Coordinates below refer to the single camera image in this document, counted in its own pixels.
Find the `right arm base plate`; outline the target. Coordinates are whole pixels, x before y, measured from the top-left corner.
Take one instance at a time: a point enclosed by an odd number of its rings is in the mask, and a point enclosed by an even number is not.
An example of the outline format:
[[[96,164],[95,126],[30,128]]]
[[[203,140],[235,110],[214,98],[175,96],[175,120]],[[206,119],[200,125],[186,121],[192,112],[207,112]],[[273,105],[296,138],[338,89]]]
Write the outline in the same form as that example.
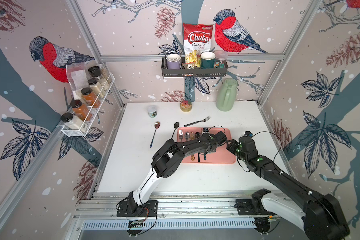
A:
[[[271,212],[266,210],[256,210],[251,199],[236,199],[234,208],[239,216],[270,216]]]

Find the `silver spoon patterned handle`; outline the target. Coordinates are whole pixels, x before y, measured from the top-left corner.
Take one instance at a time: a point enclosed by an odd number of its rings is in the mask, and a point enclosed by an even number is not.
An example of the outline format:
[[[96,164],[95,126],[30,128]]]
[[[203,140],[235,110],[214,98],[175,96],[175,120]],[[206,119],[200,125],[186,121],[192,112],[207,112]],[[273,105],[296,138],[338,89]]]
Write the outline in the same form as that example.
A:
[[[190,133],[189,132],[186,132],[185,133],[185,140],[186,142],[190,139]]]

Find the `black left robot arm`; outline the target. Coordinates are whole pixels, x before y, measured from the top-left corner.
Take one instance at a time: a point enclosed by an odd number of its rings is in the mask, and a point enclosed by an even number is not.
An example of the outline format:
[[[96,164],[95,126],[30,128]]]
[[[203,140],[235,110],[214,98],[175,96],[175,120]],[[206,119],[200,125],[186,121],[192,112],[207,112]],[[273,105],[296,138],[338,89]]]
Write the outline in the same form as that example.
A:
[[[129,193],[127,202],[131,211],[135,212],[142,208],[161,180],[173,175],[184,158],[197,153],[215,152],[226,141],[227,137],[222,131],[216,134],[203,133],[200,137],[187,142],[175,142],[172,139],[166,141],[154,154],[151,169],[142,184]]]

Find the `pink plastic tray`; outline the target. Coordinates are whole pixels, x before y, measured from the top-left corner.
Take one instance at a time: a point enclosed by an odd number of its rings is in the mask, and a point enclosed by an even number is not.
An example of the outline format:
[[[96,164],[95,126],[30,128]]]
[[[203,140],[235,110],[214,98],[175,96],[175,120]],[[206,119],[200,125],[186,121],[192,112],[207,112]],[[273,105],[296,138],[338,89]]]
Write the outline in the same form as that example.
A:
[[[199,132],[199,133],[203,133],[203,129],[202,127],[188,127],[188,128],[179,128],[177,133],[176,133],[176,137],[177,137],[177,142],[180,142],[179,140],[179,130],[183,130],[183,140],[182,142],[186,142],[185,140],[185,133],[186,132]],[[231,140],[232,136],[231,136],[231,132],[229,129],[225,129],[226,130],[226,136],[227,136],[227,140]],[[215,153],[212,154],[207,154],[207,160],[204,160],[204,156],[200,155],[200,162],[198,162],[198,154],[194,154],[195,155],[195,160],[192,161],[191,160],[191,156],[188,156],[186,158],[183,159],[183,163],[199,163],[199,164],[233,164],[236,161],[236,157],[234,155],[232,155],[227,149],[226,149],[227,145],[224,144],[223,146],[221,146],[220,148],[218,148],[216,150]]]

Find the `black spoon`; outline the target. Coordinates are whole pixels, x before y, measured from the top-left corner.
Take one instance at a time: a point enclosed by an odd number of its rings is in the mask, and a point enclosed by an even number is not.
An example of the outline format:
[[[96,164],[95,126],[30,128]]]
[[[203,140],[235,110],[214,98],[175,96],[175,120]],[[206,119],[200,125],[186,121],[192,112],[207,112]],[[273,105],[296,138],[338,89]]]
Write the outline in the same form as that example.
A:
[[[198,139],[201,136],[201,133],[196,132],[195,133],[195,138]],[[200,162],[200,154],[198,153],[198,162]]]

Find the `silver fork ornate handle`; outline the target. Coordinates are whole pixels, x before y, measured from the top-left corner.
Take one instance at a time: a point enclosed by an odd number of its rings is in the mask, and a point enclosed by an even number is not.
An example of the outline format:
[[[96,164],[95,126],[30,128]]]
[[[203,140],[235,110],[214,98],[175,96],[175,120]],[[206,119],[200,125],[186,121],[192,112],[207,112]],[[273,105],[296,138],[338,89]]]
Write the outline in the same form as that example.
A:
[[[183,137],[184,137],[183,130],[179,130],[179,140],[180,140],[180,142],[182,142]]]

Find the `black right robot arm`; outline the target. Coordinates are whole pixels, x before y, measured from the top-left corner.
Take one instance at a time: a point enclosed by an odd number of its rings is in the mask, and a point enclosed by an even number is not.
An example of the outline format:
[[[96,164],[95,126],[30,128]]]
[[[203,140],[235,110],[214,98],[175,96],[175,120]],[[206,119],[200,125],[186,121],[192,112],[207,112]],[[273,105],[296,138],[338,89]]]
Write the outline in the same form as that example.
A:
[[[257,214],[276,214],[305,232],[310,240],[343,240],[350,228],[340,202],[332,195],[322,195],[287,173],[272,160],[259,155],[253,135],[227,142],[227,150],[242,161],[248,170],[268,181],[287,195],[291,201],[279,199],[270,190],[261,189],[252,194],[252,210]]]

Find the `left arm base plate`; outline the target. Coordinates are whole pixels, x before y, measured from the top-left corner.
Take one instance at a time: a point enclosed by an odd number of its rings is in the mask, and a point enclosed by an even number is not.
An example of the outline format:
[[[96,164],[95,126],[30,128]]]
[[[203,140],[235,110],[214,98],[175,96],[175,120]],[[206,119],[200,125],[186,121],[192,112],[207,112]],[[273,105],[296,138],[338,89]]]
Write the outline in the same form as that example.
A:
[[[120,201],[117,205],[117,217],[156,217],[158,201],[148,201],[144,205],[130,205],[127,200]]]

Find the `gold fork ornate handle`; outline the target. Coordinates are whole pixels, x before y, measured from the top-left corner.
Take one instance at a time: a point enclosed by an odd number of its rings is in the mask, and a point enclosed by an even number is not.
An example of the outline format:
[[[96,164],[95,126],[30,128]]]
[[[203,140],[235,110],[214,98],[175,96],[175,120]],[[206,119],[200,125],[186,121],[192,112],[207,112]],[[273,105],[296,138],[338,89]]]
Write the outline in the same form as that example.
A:
[[[190,140],[194,140],[195,139],[195,132],[191,131],[190,134],[191,134]],[[195,160],[195,155],[194,154],[191,155],[191,160],[192,161]]]

